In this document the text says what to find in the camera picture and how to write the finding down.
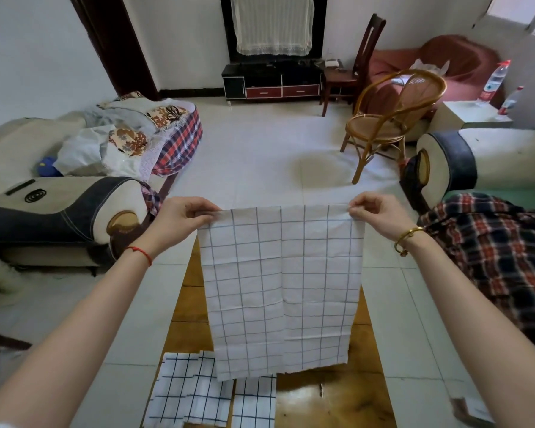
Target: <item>checkered cloth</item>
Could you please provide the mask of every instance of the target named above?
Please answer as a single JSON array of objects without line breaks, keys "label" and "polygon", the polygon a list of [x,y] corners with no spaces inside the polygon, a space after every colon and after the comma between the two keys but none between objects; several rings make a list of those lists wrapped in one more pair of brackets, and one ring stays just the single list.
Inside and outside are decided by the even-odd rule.
[{"label": "checkered cloth", "polygon": [[[198,109],[195,109],[193,113],[188,113],[185,119],[179,120],[172,129],[151,174],[167,177],[179,172],[194,156],[200,138],[202,138],[202,124]],[[141,189],[149,213],[156,216],[164,199],[159,198],[158,193],[146,183],[141,184]]]},{"label": "checkered cloth", "polygon": [[482,193],[458,194],[418,225],[535,344],[535,210]]}]

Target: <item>red string bracelet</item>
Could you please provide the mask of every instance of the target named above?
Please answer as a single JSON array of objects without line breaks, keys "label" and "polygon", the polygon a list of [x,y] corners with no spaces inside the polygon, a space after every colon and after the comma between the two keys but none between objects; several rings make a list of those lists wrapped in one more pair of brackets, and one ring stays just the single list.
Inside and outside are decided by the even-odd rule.
[{"label": "red string bracelet", "polygon": [[143,254],[143,255],[147,258],[147,260],[149,261],[149,267],[151,267],[151,266],[153,265],[153,259],[150,258],[150,255],[147,254],[145,251],[143,251],[141,248],[137,248],[136,246],[128,246],[128,247],[125,248],[125,251],[126,251],[127,249],[130,249],[130,250],[133,251],[133,252],[134,252],[134,251],[138,251],[138,252],[140,252],[140,253]]}]

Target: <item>red sofa cover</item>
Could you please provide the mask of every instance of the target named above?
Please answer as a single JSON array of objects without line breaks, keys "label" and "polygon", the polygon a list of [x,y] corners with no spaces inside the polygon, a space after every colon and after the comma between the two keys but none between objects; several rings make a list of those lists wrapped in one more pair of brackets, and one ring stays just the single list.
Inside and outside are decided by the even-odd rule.
[{"label": "red sofa cover", "polygon": [[[500,61],[493,49],[471,42],[464,36],[436,36],[421,48],[375,50],[369,61],[367,85],[390,73],[410,68],[416,59],[438,67],[442,67],[449,60],[449,69],[444,77],[448,88],[439,102],[476,100]],[[362,111],[367,114],[387,114],[393,111],[400,90],[402,90],[400,85],[390,82],[382,84],[369,98],[365,98]],[[500,88],[492,104],[500,106],[503,100],[503,90]],[[427,117],[431,118],[436,105]]]}]

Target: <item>plaid shirt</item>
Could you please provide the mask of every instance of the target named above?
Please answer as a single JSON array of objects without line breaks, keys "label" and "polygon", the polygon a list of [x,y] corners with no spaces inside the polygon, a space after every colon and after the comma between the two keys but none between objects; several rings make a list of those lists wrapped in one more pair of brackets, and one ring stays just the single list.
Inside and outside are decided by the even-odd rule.
[{"label": "plaid shirt", "polygon": [[535,344],[535,210],[482,193],[458,194],[418,225]]},{"label": "plaid shirt", "polygon": [[[164,144],[151,174],[167,177],[179,172],[194,156],[200,138],[202,138],[202,124],[198,109],[194,109],[193,113],[179,120],[171,130],[171,136]],[[147,183],[141,184],[141,190],[149,213],[156,216],[164,199],[160,199],[158,193]]]}]

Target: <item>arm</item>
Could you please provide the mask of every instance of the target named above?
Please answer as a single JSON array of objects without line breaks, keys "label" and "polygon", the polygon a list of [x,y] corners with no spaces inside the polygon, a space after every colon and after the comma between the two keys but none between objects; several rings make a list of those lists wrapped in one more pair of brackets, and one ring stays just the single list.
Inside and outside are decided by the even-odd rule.
[{"label": "arm", "polygon": [[[133,243],[152,259],[212,221],[220,208],[198,197],[171,198]],[[16,428],[69,426],[91,386],[147,271],[138,251],[126,250],[89,296],[0,388],[0,423]]]},{"label": "arm", "polygon": [[[365,192],[352,216],[392,241],[416,227],[394,196]],[[500,427],[535,427],[535,346],[424,232],[403,247],[416,260],[464,366]]]}]

